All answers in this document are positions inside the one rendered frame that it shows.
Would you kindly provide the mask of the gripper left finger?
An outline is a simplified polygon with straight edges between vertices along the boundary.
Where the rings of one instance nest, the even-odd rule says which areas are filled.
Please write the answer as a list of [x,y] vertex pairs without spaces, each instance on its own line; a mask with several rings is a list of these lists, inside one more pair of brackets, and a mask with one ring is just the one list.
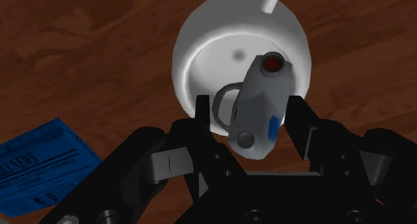
[[139,128],[39,224],[137,224],[172,177],[184,176],[193,204],[175,224],[244,224],[246,211],[232,184],[246,175],[209,130],[209,98],[198,96],[195,118],[169,132]]

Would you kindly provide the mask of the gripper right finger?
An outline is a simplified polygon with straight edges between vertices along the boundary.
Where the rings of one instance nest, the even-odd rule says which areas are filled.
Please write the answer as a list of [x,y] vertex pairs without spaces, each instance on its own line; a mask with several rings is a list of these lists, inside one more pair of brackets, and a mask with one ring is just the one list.
[[310,169],[328,178],[352,209],[370,212],[381,201],[399,213],[417,214],[417,143],[385,128],[359,136],[323,119],[300,96],[290,96],[285,128]]

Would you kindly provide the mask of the grey key fob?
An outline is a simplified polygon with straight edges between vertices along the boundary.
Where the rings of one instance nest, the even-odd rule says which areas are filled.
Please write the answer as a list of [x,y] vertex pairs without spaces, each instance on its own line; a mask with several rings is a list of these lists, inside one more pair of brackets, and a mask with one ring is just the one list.
[[[275,147],[288,98],[295,91],[292,64],[276,51],[258,55],[242,82],[227,84],[215,95],[215,122],[228,132],[228,144],[240,156],[264,159]],[[225,94],[238,90],[228,124],[219,118]]]

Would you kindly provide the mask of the white mug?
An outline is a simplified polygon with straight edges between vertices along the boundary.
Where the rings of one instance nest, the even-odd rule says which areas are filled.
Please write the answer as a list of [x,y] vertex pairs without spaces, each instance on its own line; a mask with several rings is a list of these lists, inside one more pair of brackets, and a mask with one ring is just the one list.
[[206,0],[180,28],[172,52],[172,83],[193,117],[198,95],[215,96],[243,81],[258,55],[279,52],[292,65],[294,93],[306,96],[311,79],[307,36],[280,0]]

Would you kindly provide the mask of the blue newspaper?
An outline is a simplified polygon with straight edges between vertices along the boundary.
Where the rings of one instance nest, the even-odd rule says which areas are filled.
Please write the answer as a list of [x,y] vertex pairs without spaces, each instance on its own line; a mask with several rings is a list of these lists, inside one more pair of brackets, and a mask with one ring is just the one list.
[[60,118],[0,144],[0,213],[18,217],[58,204],[101,161]]

